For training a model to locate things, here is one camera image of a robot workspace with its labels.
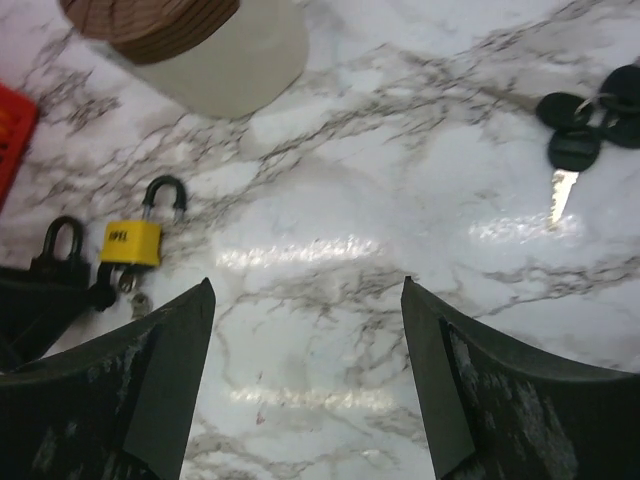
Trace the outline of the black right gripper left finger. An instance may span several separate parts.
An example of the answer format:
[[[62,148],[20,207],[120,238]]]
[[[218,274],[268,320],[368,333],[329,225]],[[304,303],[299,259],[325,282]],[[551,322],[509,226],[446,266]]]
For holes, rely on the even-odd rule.
[[[1,377],[4,479],[177,479],[211,338],[208,279]]]

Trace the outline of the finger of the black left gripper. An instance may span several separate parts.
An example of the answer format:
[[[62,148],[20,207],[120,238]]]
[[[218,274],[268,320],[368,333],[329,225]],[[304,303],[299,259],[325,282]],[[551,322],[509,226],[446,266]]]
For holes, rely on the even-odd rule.
[[[1,269],[1,371],[36,361],[91,307],[88,277]]]

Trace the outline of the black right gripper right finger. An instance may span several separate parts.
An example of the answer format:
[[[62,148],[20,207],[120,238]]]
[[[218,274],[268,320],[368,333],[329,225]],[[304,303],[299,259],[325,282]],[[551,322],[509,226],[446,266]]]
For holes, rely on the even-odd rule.
[[[401,310],[439,479],[635,479],[639,377],[546,352],[412,279]]]

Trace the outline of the silver key bunch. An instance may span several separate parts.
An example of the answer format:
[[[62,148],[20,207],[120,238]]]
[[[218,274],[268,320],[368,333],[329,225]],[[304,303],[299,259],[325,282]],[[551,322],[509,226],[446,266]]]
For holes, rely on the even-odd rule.
[[[152,309],[151,300],[141,290],[141,285],[142,274],[134,267],[126,267],[118,279],[118,289],[129,301],[132,320],[145,317]]]

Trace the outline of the yellow Opel padlock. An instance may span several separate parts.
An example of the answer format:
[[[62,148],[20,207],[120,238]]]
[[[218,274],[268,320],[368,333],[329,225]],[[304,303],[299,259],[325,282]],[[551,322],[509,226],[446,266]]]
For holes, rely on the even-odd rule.
[[[151,214],[158,191],[166,186],[175,191],[174,221],[182,221],[187,210],[186,187],[177,177],[162,175],[148,185],[140,219],[107,224],[96,282],[89,289],[97,311],[111,307],[118,293],[131,293],[144,274],[160,266],[162,225],[152,221]]]

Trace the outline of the black headed key bunch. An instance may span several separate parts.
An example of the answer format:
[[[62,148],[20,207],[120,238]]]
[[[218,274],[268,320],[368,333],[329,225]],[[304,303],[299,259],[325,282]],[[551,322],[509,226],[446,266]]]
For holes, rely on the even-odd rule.
[[[639,63],[613,70],[589,98],[550,93],[537,103],[534,113],[553,131],[546,152],[553,167],[548,225],[554,229],[579,175],[594,165],[604,141],[639,148]]]

